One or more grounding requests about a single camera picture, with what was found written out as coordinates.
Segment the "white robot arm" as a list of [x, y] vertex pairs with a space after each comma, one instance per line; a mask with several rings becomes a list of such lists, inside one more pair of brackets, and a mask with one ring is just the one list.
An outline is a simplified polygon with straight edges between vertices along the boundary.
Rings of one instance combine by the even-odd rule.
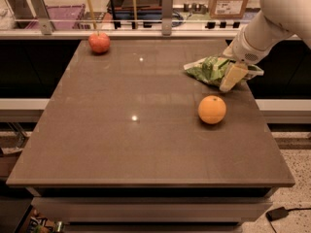
[[248, 75], [249, 65], [259, 63], [293, 35], [311, 48], [311, 0], [259, 0], [259, 5], [260, 11], [223, 51], [235, 63], [226, 69], [220, 91], [230, 91]]

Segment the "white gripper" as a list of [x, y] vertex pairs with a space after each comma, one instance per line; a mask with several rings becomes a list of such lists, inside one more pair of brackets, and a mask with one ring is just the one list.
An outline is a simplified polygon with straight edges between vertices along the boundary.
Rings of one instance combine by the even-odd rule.
[[222, 56], [241, 63], [230, 63], [220, 84], [220, 91], [232, 90], [248, 74], [248, 65], [259, 63], [272, 47], [273, 34], [270, 29], [247, 25], [243, 27], [222, 52]]

